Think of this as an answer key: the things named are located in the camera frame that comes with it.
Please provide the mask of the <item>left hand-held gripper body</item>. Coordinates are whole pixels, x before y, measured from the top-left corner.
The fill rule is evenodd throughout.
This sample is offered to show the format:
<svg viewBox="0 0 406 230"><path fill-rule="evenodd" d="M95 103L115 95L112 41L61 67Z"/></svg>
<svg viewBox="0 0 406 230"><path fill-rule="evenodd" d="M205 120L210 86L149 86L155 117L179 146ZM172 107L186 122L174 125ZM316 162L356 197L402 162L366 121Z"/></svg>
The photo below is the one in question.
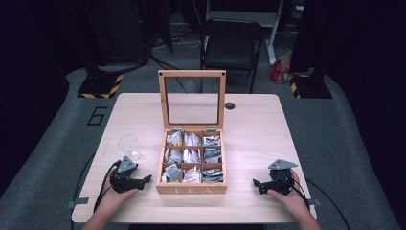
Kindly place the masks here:
<svg viewBox="0 0 406 230"><path fill-rule="evenodd" d="M122 160L118 160L113 164L115 169L110 177L110 184L117 193L129 191L129 182L137 181L131 175L138 168L138 164L134 163L130 158L124 156Z"/></svg>

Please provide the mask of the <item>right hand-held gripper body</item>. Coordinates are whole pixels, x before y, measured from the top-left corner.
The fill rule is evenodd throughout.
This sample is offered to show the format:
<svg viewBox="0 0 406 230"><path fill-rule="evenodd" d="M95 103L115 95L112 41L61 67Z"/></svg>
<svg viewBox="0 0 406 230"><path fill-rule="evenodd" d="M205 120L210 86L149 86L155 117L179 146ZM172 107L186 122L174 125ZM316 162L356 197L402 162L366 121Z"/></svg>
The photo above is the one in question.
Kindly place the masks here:
<svg viewBox="0 0 406 230"><path fill-rule="evenodd" d="M269 190L288 195L294 186L294 179L291 169L297 167L296 163L278 159L268 166L271 177Z"/></svg>

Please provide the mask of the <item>person's left hand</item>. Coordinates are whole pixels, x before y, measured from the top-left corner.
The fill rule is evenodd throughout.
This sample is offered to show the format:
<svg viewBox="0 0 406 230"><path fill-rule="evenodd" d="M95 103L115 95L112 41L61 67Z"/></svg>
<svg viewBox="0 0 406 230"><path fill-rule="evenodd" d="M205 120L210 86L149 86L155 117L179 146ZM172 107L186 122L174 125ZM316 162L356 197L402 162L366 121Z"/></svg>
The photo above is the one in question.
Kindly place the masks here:
<svg viewBox="0 0 406 230"><path fill-rule="evenodd" d="M117 193L114 189L111 188L110 179L111 174L107 176L106 181L103 184L103 189L101 192L101 201L96 209L97 214L109 215L112 216L115 214L121 206L134 197L139 190L132 189L124 193Z"/></svg>

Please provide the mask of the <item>person's right hand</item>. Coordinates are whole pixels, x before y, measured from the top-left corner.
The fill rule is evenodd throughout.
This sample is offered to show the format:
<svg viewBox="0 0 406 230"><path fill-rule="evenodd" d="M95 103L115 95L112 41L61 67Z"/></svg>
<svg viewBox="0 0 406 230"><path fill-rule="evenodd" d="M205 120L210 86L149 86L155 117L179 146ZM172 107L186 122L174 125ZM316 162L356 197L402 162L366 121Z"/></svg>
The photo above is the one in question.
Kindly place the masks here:
<svg viewBox="0 0 406 230"><path fill-rule="evenodd" d="M290 170L290 172L294 180L294 185L288 195L282 195L274 190L268 190L267 193L279 201L293 217L299 219L305 215L309 215L310 212L300 191L299 177L293 170Z"/></svg>

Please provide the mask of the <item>clear glass cup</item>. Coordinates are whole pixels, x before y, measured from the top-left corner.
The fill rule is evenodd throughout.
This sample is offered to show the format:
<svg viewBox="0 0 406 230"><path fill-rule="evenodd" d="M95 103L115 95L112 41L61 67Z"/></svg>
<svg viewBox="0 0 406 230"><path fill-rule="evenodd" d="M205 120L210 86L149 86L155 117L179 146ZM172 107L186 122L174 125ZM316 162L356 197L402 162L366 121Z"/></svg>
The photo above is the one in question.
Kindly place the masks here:
<svg viewBox="0 0 406 230"><path fill-rule="evenodd" d="M118 142L118 148L132 161L140 158L138 138L133 134L124 135Z"/></svg>

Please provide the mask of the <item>wooden tea box with lid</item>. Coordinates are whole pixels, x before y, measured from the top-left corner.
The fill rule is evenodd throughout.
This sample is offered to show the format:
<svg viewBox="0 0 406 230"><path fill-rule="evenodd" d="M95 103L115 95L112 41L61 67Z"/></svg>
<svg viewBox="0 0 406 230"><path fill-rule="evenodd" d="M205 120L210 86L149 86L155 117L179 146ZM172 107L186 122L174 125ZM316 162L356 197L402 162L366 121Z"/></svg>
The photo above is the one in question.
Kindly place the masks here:
<svg viewBox="0 0 406 230"><path fill-rule="evenodd" d="M224 70L161 70L158 72L164 122L164 136L159 158L156 188L161 195L223 195L227 190L224 149ZM161 181L162 157L167 135L171 131L218 131L222 139L223 182L179 183Z"/></svg>

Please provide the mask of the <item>pile of tea bags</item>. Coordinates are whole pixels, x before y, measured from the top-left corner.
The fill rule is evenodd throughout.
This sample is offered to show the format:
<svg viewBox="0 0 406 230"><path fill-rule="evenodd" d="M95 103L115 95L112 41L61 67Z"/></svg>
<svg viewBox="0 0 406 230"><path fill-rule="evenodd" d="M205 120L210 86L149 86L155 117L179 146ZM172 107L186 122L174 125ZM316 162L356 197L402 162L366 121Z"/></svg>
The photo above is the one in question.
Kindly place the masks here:
<svg viewBox="0 0 406 230"><path fill-rule="evenodd" d="M218 131L171 131L164 144L163 183L223 182L222 139Z"/></svg>

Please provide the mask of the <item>striped black stand base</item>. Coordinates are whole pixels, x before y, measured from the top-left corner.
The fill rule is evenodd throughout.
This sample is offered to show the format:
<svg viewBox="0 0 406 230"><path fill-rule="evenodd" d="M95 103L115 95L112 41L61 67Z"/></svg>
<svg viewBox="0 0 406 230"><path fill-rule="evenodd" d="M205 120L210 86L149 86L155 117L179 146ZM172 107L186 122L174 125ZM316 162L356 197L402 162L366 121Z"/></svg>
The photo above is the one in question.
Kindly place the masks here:
<svg viewBox="0 0 406 230"><path fill-rule="evenodd" d="M332 95L324 80L310 75L290 75L288 82L293 96L298 99L331 99Z"/></svg>
<svg viewBox="0 0 406 230"><path fill-rule="evenodd" d="M123 75L97 78L88 76L80 86L77 97L86 99L113 98L117 93L123 78Z"/></svg>

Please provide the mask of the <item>red paper bag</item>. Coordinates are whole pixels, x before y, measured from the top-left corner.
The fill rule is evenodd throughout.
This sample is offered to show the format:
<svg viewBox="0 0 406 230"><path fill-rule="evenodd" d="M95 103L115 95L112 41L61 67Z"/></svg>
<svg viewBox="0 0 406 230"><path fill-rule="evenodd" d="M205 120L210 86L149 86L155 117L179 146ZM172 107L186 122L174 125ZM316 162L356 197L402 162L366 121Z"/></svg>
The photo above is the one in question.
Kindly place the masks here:
<svg viewBox="0 0 406 230"><path fill-rule="evenodd" d="M292 52L289 51L286 54L278 57L273 63L269 79L274 83L283 83L287 80L290 68Z"/></svg>

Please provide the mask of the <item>black folding chair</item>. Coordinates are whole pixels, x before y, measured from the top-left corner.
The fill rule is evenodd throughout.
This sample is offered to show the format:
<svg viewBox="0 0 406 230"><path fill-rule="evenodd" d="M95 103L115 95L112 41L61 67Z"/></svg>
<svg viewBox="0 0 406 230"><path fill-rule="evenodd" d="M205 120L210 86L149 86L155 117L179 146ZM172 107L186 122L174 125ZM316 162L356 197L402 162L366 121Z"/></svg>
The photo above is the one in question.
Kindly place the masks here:
<svg viewBox="0 0 406 230"><path fill-rule="evenodd" d="M211 18L200 26L200 68L246 72L227 84L253 92L265 29L255 21Z"/></svg>

